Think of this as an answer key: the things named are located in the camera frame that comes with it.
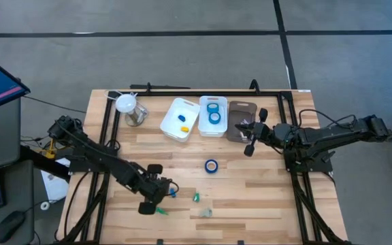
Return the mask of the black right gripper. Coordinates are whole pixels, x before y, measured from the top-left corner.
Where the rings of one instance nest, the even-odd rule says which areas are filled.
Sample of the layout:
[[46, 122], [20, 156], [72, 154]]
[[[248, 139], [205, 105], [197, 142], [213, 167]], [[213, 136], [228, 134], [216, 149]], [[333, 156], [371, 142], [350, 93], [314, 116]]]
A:
[[266, 146], [270, 146], [274, 150], [274, 145], [272, 144], [272, 131], [265, 124], [268, 117], [268, 111], [264, 108], [260, 109], [259, 112], [259, 122], [252, 122], [250, 124], [236, 124], [235, 127], [240, 130], [240, 132], [245, 135], [250, 143], [245, 147], [244, 154], [247, 157], [251, 157], [255, 151], [255, 143], [261, 142]]

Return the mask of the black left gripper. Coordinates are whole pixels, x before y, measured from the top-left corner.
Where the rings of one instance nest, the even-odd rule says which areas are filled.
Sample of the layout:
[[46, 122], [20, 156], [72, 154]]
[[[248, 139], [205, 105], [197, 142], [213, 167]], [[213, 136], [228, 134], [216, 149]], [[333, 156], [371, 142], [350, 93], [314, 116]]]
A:
[[151, 215], [156, 212], [157, 205], [165, 201], [177, 201], [175, 196], [167, 196], [169, 189], [179, 191], [180, 187], [171, 179], [160, 177], [163, 166], [159, 164], [148, 165], [145, 180], [142, 183], [139, 192], [144, 196], [144, 201], [139, 204], [138, 212], [143, 215]]

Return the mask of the grey translucent plastic bin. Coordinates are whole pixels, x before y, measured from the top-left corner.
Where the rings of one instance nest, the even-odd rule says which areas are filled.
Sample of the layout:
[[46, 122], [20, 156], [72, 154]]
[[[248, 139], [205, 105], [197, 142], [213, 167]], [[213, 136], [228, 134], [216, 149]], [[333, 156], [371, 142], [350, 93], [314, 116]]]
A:
[[248, 138], [235, 125], [252, 123], [255, 120], [257, 105], [244, 101], [231, 101], [228, 112], [227, 139], [231, 142], [247, 144]]

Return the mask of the white plastic bin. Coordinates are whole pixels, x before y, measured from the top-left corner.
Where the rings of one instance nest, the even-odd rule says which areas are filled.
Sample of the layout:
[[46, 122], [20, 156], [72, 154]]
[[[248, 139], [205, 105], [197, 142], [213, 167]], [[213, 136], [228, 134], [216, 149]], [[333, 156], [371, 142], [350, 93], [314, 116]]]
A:
[[[209, 122], [209, 113], [207, 111], [207, 105], [209, 103], [217, 103], [219, 105], [218, 113], [221, 116], [221, 120], [217, 125], [213, 125]], [[202, 96], [199, 99], [200, 111], [199, 111], [199, 125], [198, 129], [201, 136], [204, 137], [222, 137], [227, 131], [228, 127], [228, 101], [226, 97], [218, 96]]]
[[[169, 107], [160, 129], [167, 136], [178, 142], [186, 142], [199, 116], [200, 106], [183, 98], [175, 98]], [[185, 122], [178, 119], [179, 115], [186, 118]], [[188, 127], [189, 132], [183, 132], [181, 127]]]

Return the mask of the white paper sheet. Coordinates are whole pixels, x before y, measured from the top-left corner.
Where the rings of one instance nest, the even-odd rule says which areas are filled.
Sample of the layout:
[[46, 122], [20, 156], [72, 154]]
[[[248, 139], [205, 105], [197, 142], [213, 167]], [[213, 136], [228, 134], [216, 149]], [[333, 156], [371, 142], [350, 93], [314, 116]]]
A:
[[44, 170], [41, 170], [41, 174], [48, 200], [51, 203], [66, 198], [69, 189], [69, 184], [66, 180]]

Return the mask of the yellow clamp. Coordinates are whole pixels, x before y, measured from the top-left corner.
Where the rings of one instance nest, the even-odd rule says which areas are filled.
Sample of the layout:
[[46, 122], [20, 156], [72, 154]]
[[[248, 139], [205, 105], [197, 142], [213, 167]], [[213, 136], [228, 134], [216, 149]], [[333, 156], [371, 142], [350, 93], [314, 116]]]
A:
[[56, 159], [57, 148], [53, 139], [51, 139], [45, 146], [43, 147], [43, 151], [45, 157], [48, 159]]

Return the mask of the black computer mouse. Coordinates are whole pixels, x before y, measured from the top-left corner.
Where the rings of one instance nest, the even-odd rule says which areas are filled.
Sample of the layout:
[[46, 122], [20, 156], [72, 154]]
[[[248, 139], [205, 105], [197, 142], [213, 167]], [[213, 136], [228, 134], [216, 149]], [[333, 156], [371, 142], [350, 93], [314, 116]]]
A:
[[0, 244], [6, 243], [24, 223], [25, 212], [13, 211], [0, 222]]

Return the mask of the grey desk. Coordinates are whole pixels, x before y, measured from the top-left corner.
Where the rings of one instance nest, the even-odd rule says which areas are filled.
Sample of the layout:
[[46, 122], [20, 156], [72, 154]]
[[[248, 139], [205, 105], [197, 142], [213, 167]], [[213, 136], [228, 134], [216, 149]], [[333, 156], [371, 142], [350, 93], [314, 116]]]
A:
[[27, 245], [35, 237], [33, 206], [33, 162], [20, 160], [20, 100], [0, 106], [0, 181], [5, 205], [0, 222], [13, 211], [25, 212], [24, 223], [0, 245]]

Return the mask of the black metal table frame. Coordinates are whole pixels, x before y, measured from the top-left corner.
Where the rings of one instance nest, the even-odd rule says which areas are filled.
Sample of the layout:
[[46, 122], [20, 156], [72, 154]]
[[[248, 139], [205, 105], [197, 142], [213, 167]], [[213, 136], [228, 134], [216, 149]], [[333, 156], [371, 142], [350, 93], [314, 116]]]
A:
[[[164, 176], [180, 187], [177, 201], [161, 202], [168, 215], [141, 215], [141, 195], [115, 180], [108, 183], [102, 206], [91, 217], [82, 239], [100, 244], [301, 244], [314, 237], [312, 219], [297, 208], [290, 173], [283, 157], [263, 144], [251, 157], [242, 143], [204, 137], [193, 129], [186, 142], [167, 137], [161, 122], [175, 98], [197, 103], [203, 90], [138, 91], [149, 111], [139, 127], [129, 127], [103, 90], [91, 93], [84, 130], [94, 140], [117, 142], [120, 156], [142, 166], [163, 166]], [[218, 171], [209, 174], [205, 162]], [[200, 194], [200, 202], [193, 195]], [[199, 213], [212, 209], [212, 217]]]

